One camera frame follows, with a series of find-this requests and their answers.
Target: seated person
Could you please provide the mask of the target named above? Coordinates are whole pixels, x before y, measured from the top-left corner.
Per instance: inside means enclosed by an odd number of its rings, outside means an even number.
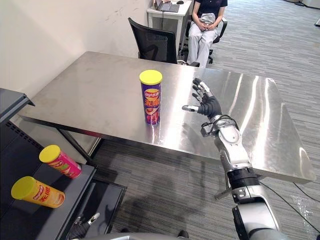
[[[189,30],[187,63],[200,63],[205,68],[212,42],[218,36],[217,26],[224,16],[228,0],[195,0]]]

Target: chair backrest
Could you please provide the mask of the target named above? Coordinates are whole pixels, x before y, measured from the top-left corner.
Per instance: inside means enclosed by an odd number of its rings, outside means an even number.
[[[176,38],[171,31],[162,31],[142,26],[128,18],[136,44],[139,58],[176,64]]]

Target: floor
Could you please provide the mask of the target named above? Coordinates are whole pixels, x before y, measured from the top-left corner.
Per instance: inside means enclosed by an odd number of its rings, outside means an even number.
[[[208,68],[274,78],[317,180],[302,189],[320,200],[320,10],[283,0],[229,0],[226,32]],[[237,239],[231,197],[214,200],[223,188],[221,166],[139,149],[105,140],[94,160],[98,178],[127,186],[113,232],[176,235],[194,240]],[[263,182],[320,229],[320,203],[292,183]],[[272,192],[268,192],[283,232],[292,240],[315,240],[317,232]]]

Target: laptop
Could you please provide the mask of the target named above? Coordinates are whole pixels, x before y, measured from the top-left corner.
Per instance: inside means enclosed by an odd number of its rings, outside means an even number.
[[[179,11],[180,5],[171,4],[171,2],[164,3],[162,0],[155,0],[154,7],[156,10],[161,12],[177,13]]]

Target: pink chip can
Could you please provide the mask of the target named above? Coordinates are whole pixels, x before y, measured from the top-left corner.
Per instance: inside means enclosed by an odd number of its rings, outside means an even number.
[[[81,174],[81,166],[61,151],[58,145],[46,146],[40,152],[39,159],[71,179]]]

